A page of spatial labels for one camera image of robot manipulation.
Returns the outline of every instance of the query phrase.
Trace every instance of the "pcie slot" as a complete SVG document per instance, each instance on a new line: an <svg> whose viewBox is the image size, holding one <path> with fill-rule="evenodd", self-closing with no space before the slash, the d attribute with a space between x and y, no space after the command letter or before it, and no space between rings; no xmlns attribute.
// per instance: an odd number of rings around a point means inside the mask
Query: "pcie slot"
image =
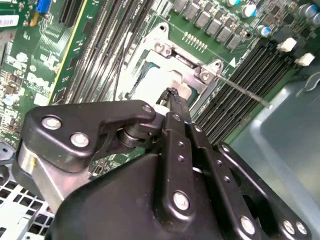
<svg viewBox="0 0 320 240"><path fill-rule="evenodd" d="M76 22L83 2L84 0L65 0L58 22L63 23L68 28L72 27Z"/></svg>
<svg viewBox="0 0 320 240"><path fill-rule="evenodd" d="M105 15L105 18L103 18L100 22L100 26L102 26L102 29L99 29L98 32L95 32L96 38L94 44L92 45L92 48L86 48L86 50L89 51L89 53L87 54L89 58L81 58L81 60L83 60L83 65L78 64L78 66L80 66L82 69L77 70L76 73L72 76L72 78L76 79L76 81L78 82L78 86L76 87L75 94L70 100L71 103L78 103L82 98L86 86L90 81L89 76L93 74L93 66L98 64L97 58L99 54L101 54L101 50L105 44L105 40L111 32L112 24L114 24L115 19L119 14L121 6L124 4L124 2L125 0L113 2L113 5L109 10L109 14Z"/></svg>

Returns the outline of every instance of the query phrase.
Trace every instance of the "screw hole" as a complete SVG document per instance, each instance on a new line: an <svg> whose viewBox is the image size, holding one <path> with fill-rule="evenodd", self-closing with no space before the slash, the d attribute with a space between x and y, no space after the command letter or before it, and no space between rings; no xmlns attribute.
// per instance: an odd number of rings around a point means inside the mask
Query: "screw hole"
<svg viewBox="0 0 320 240"><path fill-rule="evenodd" d="M178 161L181 162L181 163L183 163L183 162L185 161L184 156L179 155L179 156L178 156Z"/></svg>
<svg viewBox="0 0 320 240"><path fill-rule="evenodd" d="M230 183L230 178L229 178L229 177L225 176L225 177L224 177L224 180L225 180L227 183Z"/></svg>
<svg viewBox="0 0 320 240"><path fill-rule="evenodd" d="M163 26L163 25L160 26L160 30L161 30L161 31L165 32L166 29L167 29L167 28L166 28L165 26Z"/></svg>

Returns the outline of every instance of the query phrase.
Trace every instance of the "blue capacitor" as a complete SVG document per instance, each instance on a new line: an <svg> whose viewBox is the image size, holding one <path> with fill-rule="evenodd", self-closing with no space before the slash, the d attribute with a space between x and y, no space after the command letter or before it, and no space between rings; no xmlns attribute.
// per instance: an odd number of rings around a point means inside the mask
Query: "blue capacitor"
<svg viewBox="0 0 320 240"><path fill-rule="evenodd" d="M304 4L299 8L299 14L302 17L313 18L318 12L318 7L314 4Z"/></svg>
<svg viewBox="0 0 320 240"><path fill-rule="evenodd" d="M268 26L260 25L257 28L257 32L261 37L266 38L270 35L271 29Z"/></svg>

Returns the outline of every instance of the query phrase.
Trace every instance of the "bolt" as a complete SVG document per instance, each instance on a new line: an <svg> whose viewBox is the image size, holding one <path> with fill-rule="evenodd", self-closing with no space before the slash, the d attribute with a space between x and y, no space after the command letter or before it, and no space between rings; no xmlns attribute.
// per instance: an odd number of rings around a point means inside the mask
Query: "bolt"
<svg viewBox="0 0 320 240"><path fill-rule="evenodd" d="M292 234L292 235L294 235L294 234L296 233L296 232L295 232L295 229L294 229L294 226L292 226L292 224L291 224L289 221L284 220L284 221L283 221L283 226L284 226L285 230L286 230L288 233L290 233L290 234Z"/></svg>
<svg viewBox="0 0 320 240"><path fill-rule="evenodd" d="M202 129L198 125L194 125L194 128L197 132L201 133Z"/></svg>
<svg viewBox="0 0 320 240"><path fill-rule="evenodd" d="M240 222L241 225L243 227L243 229L250 235L255 234L256 230L255 230L255 226L253 225L253 223L250 221L249 218L247 218L246 216L242 216L240 218Z"/></svg>
<svg viewBox="0 0 320 240"><path fill-rule="evenodd" d="M307 229L305 228L305 226L301 222L297 221L296 222L296 227L298 228L300 233L302 233L304 235L307 235L307 233L308 233Z"/></svg>
<svg viewBox="0 0 320 240"><path fill-rule="evenodd" d="M84 148L89 145L89 138L83 133L75 133L70 138L73 145Z"/></svg>
<svg viewBox="0 0 320 240"><path fill-rule="evenodd" d="M151 107L148 106L148 105L143 105L143 106L142 106L142 109L145 110L147 113L151 113L151 112L152 112Z"/></svg>
<svg viewBox="0 0 320 240"><path fill-rule="evenodd" d="M174 118L175 120L177 120L177 121L180 121L180 120L181 120L181 118L179 117L178 114L174 114L174 115L173 115L173 118Z"/></svg>
<svg viewBox="0 0 320 240"><path fill-rule="evenodd" d="M180 210L185 211L189 208L189 200L187 196L180 191L176 191L173 194L173 201L177 208Z"/></svg>
<svg viewBox="0 0 320 240"><path fill-rule="evenodd" d="M50 130L57 130L61 128L62 125L59 119L52 116L45 117L41 123L46 129Z"/></svg>

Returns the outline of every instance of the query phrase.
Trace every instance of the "electronic component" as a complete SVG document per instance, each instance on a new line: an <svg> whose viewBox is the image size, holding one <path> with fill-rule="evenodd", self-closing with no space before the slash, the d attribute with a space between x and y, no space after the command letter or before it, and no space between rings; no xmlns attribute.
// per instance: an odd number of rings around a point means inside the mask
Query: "electronic component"
<svg viewBox="0 0 320 240"><path fill-rule="evenodd" d="M270 26L270 25L274 24L275 21L276 21L276 19L274 16L272 16L271 14L267 14L264 17L262 23L263 23L263 25Z"/></svg>
<svg viewBox="0 0 320 240"><path fill-rule="evenodd" d="M216 37L216 40L222 44L224 44L231 35L231 30L227 27L224 27L219 35Z"/></svg>
<svg viewBox="0 0 320 240"><path fill-rule="evenodd" d="M226 47L231 51L235 50L236 47L238 47L239 43L241 43L241 41L241 37L234 35Z"/></svg>
<svg viewBox="0 0 320 240"><path fill-rule="evenodd" d="M58 22L66 27L72 27L77 19L80 7L84 0L65 0Z"/></svg>
<svg viewBox="0 0 320 240"><path fill-rule="evenodd" d="M224 12L221 11L221 10L218 10L216 12L216 14L214 15L214 18L217 19L217 20L220 20L223 15L224 15Z"/></svg>
<svg viewBox="0 0 320 240"><path fill-rule="evenodd" d="M198 28L202 29L208 23L209 19L210 19L209 13L203 11L198 17L198 19L196 20L195 25Z"/></svg>
<svg viewBox="0 0 320 240"><path fill-rule="evenodd" d="M226 27L230 28L233 23L234 23L234 21L233 21L231 18L228 18L228 19L225 21L224 25L225 25Z"/></svg>
<svg viewBox="0 0 320 240"><path fill-rule="evenodd" d="M87 21L82 29L82 34L89 34L92 29L92 21Z"/></svg>
<svg viewBox="0 0 320 240"><path fill-rule="evenodd" d="M257 32L261 37L268 37L271 33L271 29L268 26L260 25L257 27Z"/></svg>
<svg viewBox="0 0 320 240"><path fill-rule="evenodd" d="M308 38L309 35L310 35L311 31L305 27L301 32L300 32L300 35L304 38Z"/></svg>
<svg viewBox="0 0 320 240"><path fill-rule="evenodd" d="M287 26L283 26L278 32L272 35L272 39L277 43L282 43L286 39L290 38L293 32Z"/></svg>
<svg viewBox="0 0 320 240"><path fill-rule="evenodd" d="M280 7L278 5L275 5L270 13L272 15L276 15L279 12L279 10L280 10Z"/></svg>
<svg viewBox="0 0 320 240"><path fill-rule="evenodd" d="M285 16L285 18L283 19L283 21L289 25L292 24L294 20L295 20L295 17L291 13L288 13L288 15Z"/></svg>
<svg viewBox="0 0 320 240"><path fill-rule="evenodd" d="M308 52L302 57L296 59L294 62L300 66L306 67L309 66L314 59L315 56L312 53Z"/></svg>
<svg viewBox="0 0 320 240"><path fill-rule="evenodd" d="M6 95L2 102L7 106L13 106L19 102L20 98L17 94Z"/></svg>
<svg viewBox="0 0 320 240"><path fill-rule="evenodd" d="M240 35L243 30L244 30L244 28L243 28L242 26L238 26L238 27L234 30L234 33Z"/></svg>
<svg viewBox="0 0 320 240"><path fill-rule="evenodd" d="M320 13L317 13L313 18L310 18L309 22L315 26L320 26Z"/></svg>
<svg viewBox="0 0 320 240"><path fill-rule="evenodd" d="M15 83L15 82L17 81L17 76L11 74L11 75L10 75L10 80Z"/></svg>
<svg viewBox="0 0 320 240"><path fill-rule="evenodd" d="M4 89L5 89L5 94L11 95L11 94L16 93L16 87L15 86L6 85L4 87Z"/></svg>
<svg viewBox="0 0 320 240"><path fill-rule="evenodd" d="M184 9L186 3L187 3L187 0L176 0L174 2L172 9L177 13L181 13L181 11L182 11L182 9Z"/></svg>
<svg viewBox="0 0 320 240"><path fill-rule="evenodd" d="M318 7L314 4L304 4L299 8L299 14L302 17L312 18L317 14Z"/></svg>
<svg viewBox="0 0 320 240"><path fill-rule="evenodd" d="M295 47L296 44L297 44L297 41L294 40L292 37L289 37L284 42L278 44L276 49L279 50L280 52L288 53L292 51L292 49Z"/></svg>
<svg viewBox="0 0 320 240"><path fill-rule="evenodd" d="M212 7L213 7L212 3L208 2L204 7L204 11L206 11L207 13L211 13Z"/></svg>
<svg viewBox="0 0 320 240"><path fill-rule="evenodd" d="M52 0L39 0L38 5L36 6L35 10L38 13L46 14L49 11L51 1Z"/></svg>
<svg viewBox="0 0 320 240"><path fill-rule="evenodd" d="M229 7L233 7L235 5L238 5L240 3L241 0L226 0L226 4Z"/></svg>
<svg viewBox="0 0 320 240"><path fill-rule="evenodd" d="M191 21L192 19L194 19L199 9L200 7L198 5L191 3L183 14L184 18Z"/></svg>
<svg viewBox="0 0 320 240"><path fill-rule="evenodd" d="M213 21L210 23L210 25L208 26L205 32L211 36L214 36L218 32L220 27L221 27L221 22L219 22L216 19L213 19Z"/></svg>
<svg viewBox="0 0 320 240"><path fill-rule="evenodd" d="M244 18L251 18L257 14L257 6L255 4L244 5L241 9L241 15Z"/></svg>

